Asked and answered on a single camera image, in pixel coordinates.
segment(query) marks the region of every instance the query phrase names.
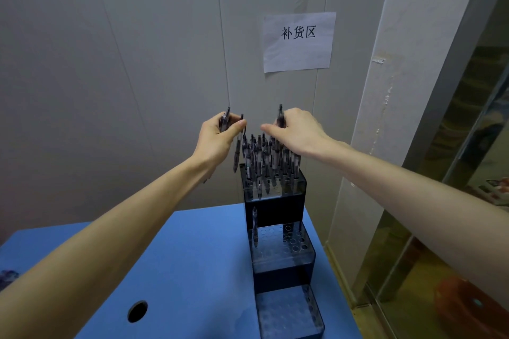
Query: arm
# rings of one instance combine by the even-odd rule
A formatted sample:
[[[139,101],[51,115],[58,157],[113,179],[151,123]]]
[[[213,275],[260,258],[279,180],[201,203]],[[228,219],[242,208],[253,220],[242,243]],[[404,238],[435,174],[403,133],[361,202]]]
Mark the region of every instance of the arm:
[[[338,168],[429,249],[509,307],[509,214],[474,196],[328,137],[308,112],[284,112],[287,128],[262,125],[292,151]]]
[[[73,338],[114,291],[176,204],[210,177],[246,121],[223,133],[222,113],[203,123],[194,154],[42,259],[0,293],[6,338]]]

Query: pen holder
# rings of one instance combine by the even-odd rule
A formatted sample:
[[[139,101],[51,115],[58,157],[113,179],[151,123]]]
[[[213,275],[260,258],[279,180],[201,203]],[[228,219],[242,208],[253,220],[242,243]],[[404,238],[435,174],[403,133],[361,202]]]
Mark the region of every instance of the pen holder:
[[[261,338],[320,339],[325,325],[310,286],[316,253],[302,222],[306,179],[269,172],[247,180],[244,164],[240,173]]]

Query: person's left hand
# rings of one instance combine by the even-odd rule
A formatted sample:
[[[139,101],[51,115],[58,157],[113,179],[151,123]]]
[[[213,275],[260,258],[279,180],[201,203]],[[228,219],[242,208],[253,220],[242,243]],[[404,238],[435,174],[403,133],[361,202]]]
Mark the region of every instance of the person's left hand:
[[[220,133],[220,118],[225,112],[219,113],[201,125],[198,144],[193,157],[207,164],[208,175],[212,175],[216,167],[225,160],[233,139],[247,125],[245,119],[240,120],[237,114],[230,114],[230,128]]]

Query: blue table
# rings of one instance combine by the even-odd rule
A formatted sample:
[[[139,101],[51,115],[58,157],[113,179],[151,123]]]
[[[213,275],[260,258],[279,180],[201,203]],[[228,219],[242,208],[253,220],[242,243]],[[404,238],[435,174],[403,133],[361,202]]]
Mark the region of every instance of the blue table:
[[[0,247],[0,269],[26,272],[87,222],[18,231]],[[311,281],[323,338],[362,336],[307,211],[316,250]],[[146,315],[127,321],[146,300]],[[175,212],[77,338],[259,339],[244,204]]]

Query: paper sign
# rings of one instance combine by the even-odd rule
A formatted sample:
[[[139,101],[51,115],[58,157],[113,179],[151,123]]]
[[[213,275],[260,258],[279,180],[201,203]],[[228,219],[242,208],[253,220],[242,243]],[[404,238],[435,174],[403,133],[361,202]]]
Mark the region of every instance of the paper sign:
[[[264,72],[329,67],[335,22],[335,12],[265,16]]]

